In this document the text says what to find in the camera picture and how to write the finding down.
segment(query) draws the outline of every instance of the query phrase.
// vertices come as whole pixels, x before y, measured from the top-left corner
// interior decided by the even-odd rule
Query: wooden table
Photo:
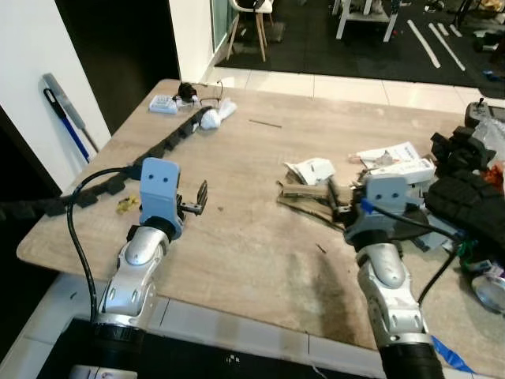
[[[79,180],[133,162],[185,121],[192,112],[148,112],[154,94],[175,93],[177,86],[176,81],[161,81]],[[200,89],[204,96],[215,91]],[[159,270],[159,293],[375,349],[365,298],[357,285],[355,252],[339,232],[276,203],[275,182],[286,173],[282,163],[328,158],[339,184],[345,184],[361,169],[347,163],[349,154],[403,141],[411,141],[424,154],[431,147],[431,135],[450,135],[463,115],[232,88],[224,92],[237,103],[237,112],[219,130],[196,132],[165,156],[181,165],[179,192],[187,201],[194,201],[199,185],[208,180],[208,202],[202,216],[188,217],[184,234],[171,244]],[[138,210],[120,216],[116,205],[138,193],[139,183],[129,181],[125,191],[102,195],[96,205],[76,209],[75,228],[98,280],[112,276],[126,234],[138,223]],[[410,242],[404,246],[418,295],[446,254],[422,253]],[[64,216],[43,217],[17,255],[82,274]],[[432,289],[424,311],[430,331],[471,367],[505,377],[503,318],[482,308],[457,265]]]

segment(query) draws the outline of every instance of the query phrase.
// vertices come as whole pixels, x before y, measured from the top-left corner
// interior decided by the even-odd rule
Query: blue mop handle
[[[79,136],[77,136],[76,131],[73,129],[72,125],[70,124],[69,119],[66,117],[66,113],[63,110],[62,106],[60,103],[56,100],[56,97],[54,96],[54,93],[49,89],[46,88],[43,90],[44,95],[46,96],[47,101],[51,105],[51,107],[54,110],[54,113],[58,116],[60,120],[62,120],[63,125],[65,128],[68,130],[70,133],[70,136],[72,137],[73,141],[76,143],[77,147],[79,148],[80,152],[84,156],[84,159],[86,159],[86,162],[89,163],[89,154],[86,151],[86,148],[82,145],[82,142],[79,139]]]

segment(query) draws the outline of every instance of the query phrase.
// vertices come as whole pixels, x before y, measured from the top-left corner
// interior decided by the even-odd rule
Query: metal can
[[[493,263],[491,268],[472,280],[472,288],[483,304],[505,313],[505,270]]]

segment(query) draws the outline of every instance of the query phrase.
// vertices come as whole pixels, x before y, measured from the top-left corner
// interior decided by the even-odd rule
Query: black cable chain
[[[171,152],[175,146],[181,141],[193,134],[193,125],[200,124],[200,121],[206,111],[211,107],[204,107],[198,110],[193,116],[182,123],[168,137],[161,140],[158,144],[151,147],[144,154],[133,161],[133,175],[116,174],[96,186],[85,189],[77,198],[77,204],[81,208],[86,208],[98,201],[98,196],[103,193],[115,195],[123,191],[125,188],[125,180],[132,178],[140,180],[140,172],[142,162],[146,158],[163,158],[165,151]],[[42,199],[35,201],[16,201],[10,203],[0,203],[0,222],[7,221],[10,217],[15,220],[30,220],[35,219],[41,214],[46,214],[49,217],[59,216],[66,212],[66,206],[69,203],[70,195],[64,197],[55,197],[52,199]]]

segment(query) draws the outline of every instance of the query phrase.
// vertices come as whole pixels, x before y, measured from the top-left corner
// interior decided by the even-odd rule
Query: white wall
[[[86,162],[42,93],[47,72],[54,74],[97,145],[104,146],[110,139],[107,125],[54,0],[1,0],[0,104],[64,190]]]
[[[198,82],[214,57],[211,2],[169,0],[169,3],[181,79]]]

